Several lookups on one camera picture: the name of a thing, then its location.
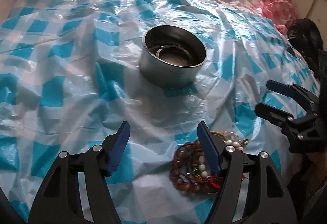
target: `pile of bracelets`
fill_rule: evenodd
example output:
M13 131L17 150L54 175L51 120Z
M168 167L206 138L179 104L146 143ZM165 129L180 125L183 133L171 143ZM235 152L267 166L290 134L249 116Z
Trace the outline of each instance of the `pile of bracelets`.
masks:
M239 140L238 135L233 132L211 133L221 136L226 145L234 146L235 149L241 152L249 143L248 139ZM216 193L220 189L223 178L211 173L208 167L199 140L187 142L177 148L169 178L175 188L180 190L182 194L189 192Z

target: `metal pot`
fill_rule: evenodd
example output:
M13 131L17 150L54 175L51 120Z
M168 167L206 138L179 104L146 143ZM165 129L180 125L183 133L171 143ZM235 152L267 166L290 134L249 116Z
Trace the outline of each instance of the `metal pot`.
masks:
M189 85L207 60L204 43L176 26L151 28L143 35L142 42L141 73L159 87L179 89Z

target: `black bag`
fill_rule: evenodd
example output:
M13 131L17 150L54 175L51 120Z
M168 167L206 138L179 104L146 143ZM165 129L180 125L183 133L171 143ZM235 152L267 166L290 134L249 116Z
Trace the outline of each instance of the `black bag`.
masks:
M318 50L323 49L323 40L315 23L307 18L298 19L288 28L287 36L293 48L302 54L315 78L318 78Z

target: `blue cloth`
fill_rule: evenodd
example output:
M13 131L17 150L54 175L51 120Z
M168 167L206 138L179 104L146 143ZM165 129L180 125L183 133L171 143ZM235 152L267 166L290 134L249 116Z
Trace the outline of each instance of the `blue cloth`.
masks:
M142 36L173 24L207 46L192 85L165 90L139 71ZM182 196L169 180L177 145L215 131L248 138L245 152L271 154L285 173L292 160L280 129L256 117L265 102L300 116L266 81L296 81L317 93L308 68L290 55L271 20L199 0L18 0L0 24L0 185L27 219L60 151L85 152L130 123L118 170L107 179L122 223L203 223L215 195ZM84 214L91 219L83 174ZM242 188L235 218L242 214Z

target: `silver screw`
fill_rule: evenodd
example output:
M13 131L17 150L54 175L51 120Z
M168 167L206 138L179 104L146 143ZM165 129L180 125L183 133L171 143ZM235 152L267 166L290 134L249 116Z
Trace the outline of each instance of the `silver screw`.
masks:
M233 147L233 146L227 146L227 147L226 147L226 150L227 150L228 152L234 152L234 151L235 151L235 147Z
M261 152L261 153L260 153L260 156L261 156L261 158L264 158L264 159L266 159L266 158L269 157L269 155L268 155L267 152Z
M100 145L95 145L92 149L93 151L98 152L102 149L102 147Z
M68 153L66 151L62 151L62 152L59 153L60 158L66 158L67 155L68 155Z

